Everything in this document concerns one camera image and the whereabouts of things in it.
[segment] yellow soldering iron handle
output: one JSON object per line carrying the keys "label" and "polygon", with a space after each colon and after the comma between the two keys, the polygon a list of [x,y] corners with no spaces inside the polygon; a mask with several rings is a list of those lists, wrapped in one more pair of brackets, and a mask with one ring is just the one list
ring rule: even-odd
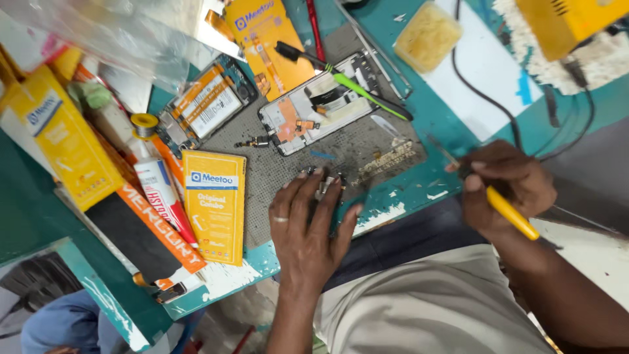
{"label": "yellow soldering iron handle", "polygon": [[487,201],[500,215],[507,219],[516,229],[520,230],[531,241],[540,237],[540,233],[522,216],[498,191],[487,187]]}

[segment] blue tape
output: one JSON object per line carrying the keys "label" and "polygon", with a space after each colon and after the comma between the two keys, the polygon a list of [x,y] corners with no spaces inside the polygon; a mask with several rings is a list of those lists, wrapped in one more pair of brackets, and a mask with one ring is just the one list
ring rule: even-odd
{"label": "blue tape", "polygon": [[170,178],[168,178],[168,172],[166,172],[166,167],[164,166],[164,162],[159,160],[157,161],[157,165],[159,166],[159,170],[162,172],[162,177],[164,178],[164,182],[170,186]]}
{"label": "blue tape", "polygon": [[323,159],[328,159],[328,160],[336,160],[337,157],[336,156],[332,156],[330,154],[324,154],[322,152],[318,152],[318,151],[312,151],[310,150],[310,154],[312,156],[316,156],[316,157],[322,157]]}
{"label": "blue tape", "polygon": [[522,69],[520,74],[520,79],[518,80],[520,90],[515,94],[522,98],[522,105],[528,106],[533,103],[533,99],[531,98],[531,89],[528,87],[528,74],[524,69]]}

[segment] solder wire spool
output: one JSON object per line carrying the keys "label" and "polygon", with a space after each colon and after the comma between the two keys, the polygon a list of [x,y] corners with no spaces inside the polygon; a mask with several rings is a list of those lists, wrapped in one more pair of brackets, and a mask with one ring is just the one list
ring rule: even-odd
{"label": "solder wire spool", "polygon": [[137,139],[151,140],[157,133],[157,124],[159,120],[157,117],[148,113],[137,113],[131,116],[131,123],[135,128],[131,133]]}

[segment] gray silicone mat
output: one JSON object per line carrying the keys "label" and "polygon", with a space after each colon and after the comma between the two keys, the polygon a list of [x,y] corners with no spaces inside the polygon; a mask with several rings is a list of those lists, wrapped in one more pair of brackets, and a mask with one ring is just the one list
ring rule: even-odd
{"label": "gray silicone mat", "polygon": [[[349,25],[344,25],[327,36],[324,40],[324,48],[326,58],[331,63],[339,62],[352,53],[363,50],[360,40]],[[371,67],[378,78],[381,94],[389,100],[394,100],[395,95],[376,65],[372,63]],[[270,240],[267,211],[269,203],[276,191],[286,181],[293,179],[300,170],[308,166],[323,166],[329,171],[342,172],[350,182],[357,179],[359,168],[375,160],[374,153],[380,152],[385,155],[391,150],[392,136],[369,117],[371,114],[385,118],[399,133],[410,139],[415,153],[411,159],[397,163],[393,167],[388,166],[383,173],[369,181],[369,185],[362,184],[358,187],[348,185],[343,199],[348,200],[368,187],[386,181],[426,159],[423,146],[412,125],[381,109],[287,157],[282,157],[272,143],[266,148],[235,148],[234,144],[237,142],[267,135],[257,115],[259,109],[267,103],[268,101],[260,95],[257,101],[231,119],[201,145],[201,150],[235,154],[247,158],[245,246],[250,249]],[[335,159],[315,156],[312,153],[331,155]]]}

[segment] teal table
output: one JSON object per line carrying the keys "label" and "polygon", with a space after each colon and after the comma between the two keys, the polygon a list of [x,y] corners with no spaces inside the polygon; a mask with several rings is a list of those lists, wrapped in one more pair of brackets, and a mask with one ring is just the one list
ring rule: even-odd
{"label": "teal table", "polygon": [[[454,115],[451,109],[399,60],[391,45],[405,23],[394,21],[395,16],[410,17],[423,1],[368,0],[365,7],[353,12],[359,22],[374,37],[380,47],[395,61],[411,81],[414,93],[406,101],[408,110],[415,116],[413,127],[433,134],[454,155],[461,156],[479,141]],[[345,22],[332,0],[315,1],[323,35],[334,31]],[[502,19],[490,9],[489,0],[468,0],[474,11],[492,31]],[[285,7],[303,43],[313,43],[307,9],[303,0],[284,0]],[[622,119],[629,111],[629,77],[617,79],[593,91],[597,115],[590,132]],[[171,98],[156,89],[150,104],[152,113],[159,111]],[[573,140],[587,120],[587,104],[582,94],[576,98],[580,107],[570,124],[544,152]],[[572,98],[557,97],[558,116],[564,120],[572,106]],[[548,123],[543,100],[532,104],[518,117],[527,153],[535,152],[554,134]],[[512,140],[509,127],[500,130],[494,138]],[[3,172],[0,173],[0,207],[2,209],[3,248],[0,265],[40,249],[57,250],[82,284],[99,302],[108,318],[136,350],[155,344],[167,331],[172,320],[208,305],[279,271],[275,249],[271,242],[255,249],[245,250],[246,266],[239,270],[217,267],[222,277],[208,279],[208,286],[161,306],[137,287],[122,264],[87,231],[70,210],[52,193],[50,176],[32,159],[0,134]],[[365,196],[365,210],[360,216],[358,229],[366,231],[385,222],[416,212],[431,203],[448,198],[460,191],[455,176],[443,172],[447,160],[430,144],[426,144],[427,162],[373,188]]]}
{"label": "teal table", "polygon": [[[467,0],[467,2],[495,33],[503,20],[491,10],[491,2],[489,0]],[[302,0],[283,0],[283,3],[302,43],[314,43],[305,3]],[[393,18],[401,14],[406,14],[406,18],[409,18],[423,3],[424,1],[369,0],[368,5],[352,11],[352,14],[412,84],[414,92],[406,100],[406,107],[415,117],[412,124],[419,133],[418,136],[421,138],[423,136],[422,132],[429,132],[452,154],[462,156],[469,149],[479,146],[480,142],[439,96],[394,54],[392,49],[393,42],[406,25],[405,22],[394,21]],[[322,35],[330,34],[345,23],[345,18],[337,10],[332,0],[317,0],[315,5]],[[390,70],[384,61],[383,65],[393,76],[393,71]],[[404,86],[402,82],[395,77],[394,82],[400,91],[403,92]],[[593,91],[594,100],[597,104],[597,115],[589,133],[617,122],[626,116],[626,113],[629,111],[629,100],[626,99],[628,89],[629,76],[624,76],[603,88]],[[153,109],[161,108],[167,101],[167,98],[162,97],[159,100],[159,105],[155,105],[157,101],[154,101]],[[587,120],[587,101],[583,94],[576,96],[575,103],[573,98],[561,96],[557,92],[557,104],[559,106],[558,117],[561,121],[564,121],[568,117],[569,111],[572,110],[571,122],[552,143],[548,144],[543,151],[540,151],[541,154],[572,141]],[[536,152],[556,133],[556,129],[552,128],[548,122],[548,113],[543,99],[529,106],[517,117],[517,120],[520,124],[525,151],[529,154]],[[510,127],[507,125],[502,128],[494,135],[494,138],[513,141]],[[431,144],[426,144],[426,148],[428,153],[427,162],[417,165],[369,191],[364,198],[365,209],[360,216],[357,226],[359,231],[366,231],[386,222],[405,217],[432,203],[460,192],[460,181],[454,175],[443,172],[443,167],[448,163],[445,157]],[[338,211],[337,218],[344,211],[344,208],[341,208]],[[209,297],[206,289],[197,289],[166,305],[167,312],[173,318],[181,317],[209,302],[218,300],[279,271],[272,242],[247,251],[245,259],[258,272],[259,276],[254,279],[243,280],[241,287],[237,287],[217,297]]]}

